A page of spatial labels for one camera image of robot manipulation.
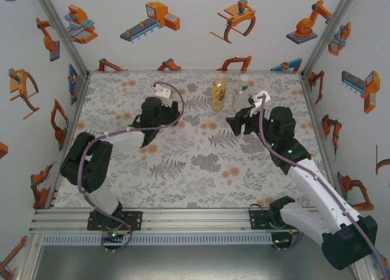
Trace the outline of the orange milling machine wall sticker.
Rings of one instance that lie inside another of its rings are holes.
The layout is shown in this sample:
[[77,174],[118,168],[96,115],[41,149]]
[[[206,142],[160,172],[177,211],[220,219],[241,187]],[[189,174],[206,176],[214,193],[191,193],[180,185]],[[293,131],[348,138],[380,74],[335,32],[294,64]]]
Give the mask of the orange milling machine wall sticker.
[[68,10],[69,12],[64,16],[64,19],[68,22],[66,30],[72,41],[83,45],[98,37],[94,21],[88,18],[83,9],[71,4],[68,6]]

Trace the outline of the orange claw gripper wall sticker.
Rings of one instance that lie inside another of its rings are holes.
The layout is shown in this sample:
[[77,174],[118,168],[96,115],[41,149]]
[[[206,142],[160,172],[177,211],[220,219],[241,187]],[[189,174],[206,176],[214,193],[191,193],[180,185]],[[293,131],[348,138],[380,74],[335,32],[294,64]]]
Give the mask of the orange claw gripper wall sticker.
[[[18,98],[22,99],[26,106],[30,109],[30,112],[23,117],[23,120],[29,118],[32,114],[39,111],[39,107],[34,106],[30,98],[39,93],[38,85],[33,76],[23,68],[15,70],[9,69],[10,78],[10,93],[16,93],[15,96],[10,98],[10,101],[14,101]],[[33,85],[34,91],[28,93],[27,83],[30,82]]]
[[385,166],[390,166],[390,158],[379,160],[379,148],[378,145],[375,145],[375,174],[378,175],[378,172],[381,168]]
[[[257,20],[256,11],[248,5],[247,0],[239,0],[236,4],[225,8],[223,12],[218,12],[217,15],[225,19],[224,33],[218,35],[217,33],[210,31],[210,34],[228,44],[232,43],[229,39],[231,31],[234,31],[243,37],[247,37],[252,32]],[[249,24],[246,30],[241,31],[236,27],[243,22],[248,22]]]

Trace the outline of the aluminium frame post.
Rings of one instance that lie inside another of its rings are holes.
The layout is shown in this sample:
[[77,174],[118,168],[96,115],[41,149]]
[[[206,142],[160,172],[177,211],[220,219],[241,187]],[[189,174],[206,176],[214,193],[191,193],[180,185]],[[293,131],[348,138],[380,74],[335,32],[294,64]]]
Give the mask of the aluminium frame post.
[[69,54],[69,57],[73,61],[74,66],[77,71],[83,75],[85,78],[89,76],[89,70],[85,66],[80,54],[78,53],[76,47],[73,44],[71,37],[68,35],[66,27],[62,23],[53,3],[51,0],[37,0],[41,5],[41,8],[48,17],[49,22],[52,27],[55,29],[61,43],[64,45],[66,51]]
[[319,42],[314,48],[314,51],[311,53],[310,57],[307,60],[307,63],[302,71],[302,77],[308,79],[311,72],[313,71],[315,65],[321,58],[322,53],[325,51],[327,45],[332,39],[336,29],[341,25],[341,21],[348,9],[352,5],[354,0],[340,0],[335,12],[332,14],[330,21],[327,24],[323,34],[319,38]]

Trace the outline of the aluminium frame rail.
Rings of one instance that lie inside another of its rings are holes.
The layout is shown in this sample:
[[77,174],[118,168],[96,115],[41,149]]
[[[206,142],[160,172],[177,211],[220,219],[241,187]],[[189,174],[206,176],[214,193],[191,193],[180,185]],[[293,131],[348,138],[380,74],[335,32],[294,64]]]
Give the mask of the aluminium frame rail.
[[95,75],[95,74],[208,74],[208,73],[227,73],[227,74],[233,74],[233,73],[244,73],[244,74],[296,74],[301,75],[303,71],[271,71],[271,70],[247,70],[247,71],[240,71],[240,70],[227,70],[227,71],[219,71],[219,70],[178,70],[178,71],[170,71],[170,70],[163,70],[163,71],[157,71],[157,70],[125,70],[125,71],[90,71],[89,75]]
[[[153,209],[143,213],[139,233],[250,232],[246,208]],[[35,211],[30,233],[86,233],[90,208],[52,208]]]
[[333,188],[340,194],[342,198],[344,198],[342,194],[342,188],[336,174],[336,168],[333,162],[333,156],[327,148],[327,138],[325,137],[322,128],[321,119],[317,112],[316,105],[311,94],[310,85],[307,79],[304,78],[302,74],[300,75],[300,81],[302,84],[302,90],[310,114],[311,122],[313,124],[314,133],[316,135],[316,140],[321,154],[321,158],[324,163],[326,177],[329,183],[331,183],[331,185],[333,186]]
[[67,135],[65,138],[65,142],[62,150],[60,151],[62,154],[62,158],[58,163],[58,169],[55,172],[55,178],[53,179],[53,182],[51,183],[51,185],[48,184],[47,188],[42,188],[42,189],[38,188],[39,185],[44,183],[44,181],[46,181],[49,178],[51,173],[54,174],[54,172],[51,171],[51,169],[57,163],[57,161],[53,161],[53,163],[47,165],[44,168],[44,170],[40,171],[38,174],[32,174],[30,176],[30,188],[34,195],[34,203],[32,205],[34,210],[49,209],[54,204],[53,203],[53,201],[55,200],[54,196],[60,187],[60,183],[63,177],[60,170],[62,169],[62,165],[65,163],[66,155],[68,154],[73,142],[73,136],[76,130],[76,124],[79,120],[80,111],[83,106],[83,101],[85,98],[89,81],[90,81],[90,75],[87,78],[81,76],[78,77],[77,84],[79,88],[78,88],[78,99],[76,101],[76,111],[74,112],[73,121],[69,122],[69,126],[67,128]]

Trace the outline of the floral print tablecloth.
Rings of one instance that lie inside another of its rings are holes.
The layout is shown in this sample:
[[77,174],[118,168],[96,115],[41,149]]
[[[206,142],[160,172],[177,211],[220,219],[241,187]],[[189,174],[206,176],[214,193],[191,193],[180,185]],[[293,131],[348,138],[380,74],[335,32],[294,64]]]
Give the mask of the floral print tablecloth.
[[179,123],[160,131],[148,146],[112,157],[104,185],[124,207],[267,207],[283,196],[311,206],[258,137],[233,134],[225,119],[235,114],[232,96],[239,74],[224,76],[227,99],[215,112],[211,85],[217,73],[91,75],[77,133],[100,136],[125,128],[157,81],[175,86],[171,97],[185,107]]

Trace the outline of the yellow label tea bottle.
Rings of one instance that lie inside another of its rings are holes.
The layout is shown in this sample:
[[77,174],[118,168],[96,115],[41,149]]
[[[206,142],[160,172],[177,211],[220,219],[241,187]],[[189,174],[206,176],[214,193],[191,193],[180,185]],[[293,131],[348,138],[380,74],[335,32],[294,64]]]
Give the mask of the yellow label tea bottle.
[[224,108],[227,93],[227,81],[224,78],[215,79],[211,87],[211,109],[218,112]]

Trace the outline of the clear bottle green label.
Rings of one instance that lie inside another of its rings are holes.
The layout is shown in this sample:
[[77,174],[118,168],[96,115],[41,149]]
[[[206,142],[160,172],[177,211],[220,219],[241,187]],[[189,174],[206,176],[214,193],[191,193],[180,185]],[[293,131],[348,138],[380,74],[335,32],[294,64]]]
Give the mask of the clear bottle green label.
[[248,82],[242,82],[239,79],[238,85],[233,90],[233,97],[232,97],[232,108],[234,111],[239,111],[247,104],[247,98],[248,98]]

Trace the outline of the blue conveyor wall sticker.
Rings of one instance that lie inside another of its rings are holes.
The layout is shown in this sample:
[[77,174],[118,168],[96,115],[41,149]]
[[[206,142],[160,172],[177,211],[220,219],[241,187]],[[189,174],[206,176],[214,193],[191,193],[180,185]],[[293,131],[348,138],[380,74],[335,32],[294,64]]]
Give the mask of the blue conveyor wall sticker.
[[74,67],[69,64],[68,66],[68,91],[69,91],[69,101],[70,104],[73,105],[77,101],[77,80],[78,80],[78,73],[74,69]]

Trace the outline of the aluminium frame leg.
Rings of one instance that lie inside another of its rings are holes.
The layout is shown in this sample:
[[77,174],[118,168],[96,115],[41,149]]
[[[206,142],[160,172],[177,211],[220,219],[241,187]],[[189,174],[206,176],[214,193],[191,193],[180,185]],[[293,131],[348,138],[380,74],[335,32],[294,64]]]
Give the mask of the aluminium frame leg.
[[27,236],[26,245],[21,250],[16,280],[33,280],[38,265],[43,236],[32,233]]

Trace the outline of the orange conveyor machine wall sticker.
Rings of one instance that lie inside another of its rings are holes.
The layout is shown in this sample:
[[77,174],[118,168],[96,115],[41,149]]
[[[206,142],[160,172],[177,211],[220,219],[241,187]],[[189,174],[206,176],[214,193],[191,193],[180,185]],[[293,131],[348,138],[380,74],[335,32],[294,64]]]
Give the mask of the orange conveyor machine wall sticker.
[[146,3],[147,18],[137,25],[127,29],[120,35],[120,39],[133,43],[148,32],[167,27],[173,31],[181,28],[180,18],[169,12],[168,6],[161,2]]
[[341,77],[342,83],[360,94],[364,101],[364,113],[369,114],[376,107],[376,94],[380,90],[380,77],[373,70],[365,79],[361,79],[350,72],[343,71]]

